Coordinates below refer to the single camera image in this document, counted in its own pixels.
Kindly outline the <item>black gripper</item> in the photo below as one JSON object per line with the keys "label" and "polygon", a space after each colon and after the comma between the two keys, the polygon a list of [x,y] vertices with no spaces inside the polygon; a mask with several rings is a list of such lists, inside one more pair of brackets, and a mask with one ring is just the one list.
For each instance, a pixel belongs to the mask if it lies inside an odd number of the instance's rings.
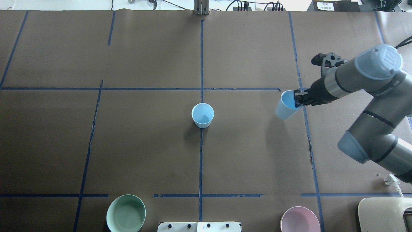
{"label": "black gripper", "polygon": [[320,78],[304,91],[293,91],[293,100],[296,108],[308,105],[316,106],[331,103],[332,95],[325,87],[324,78]]}

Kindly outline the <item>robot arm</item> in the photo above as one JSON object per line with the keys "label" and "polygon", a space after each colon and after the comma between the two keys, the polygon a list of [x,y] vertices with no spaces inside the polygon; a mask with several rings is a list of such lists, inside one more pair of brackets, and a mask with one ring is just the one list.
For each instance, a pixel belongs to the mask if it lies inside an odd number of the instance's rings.
{"label": "robot arm", "polygon": [[411,75],[403,70],[396,47],[379,44],[346,60],[333,52],[311,60],[321,77],[304,90],[293,91],[295,107],[329,104],[357,91],[372,100],[338,142],[338,148],[364,164],[371,160],[399,180],[411,183],[411,144],[393,134],[411,117]]}

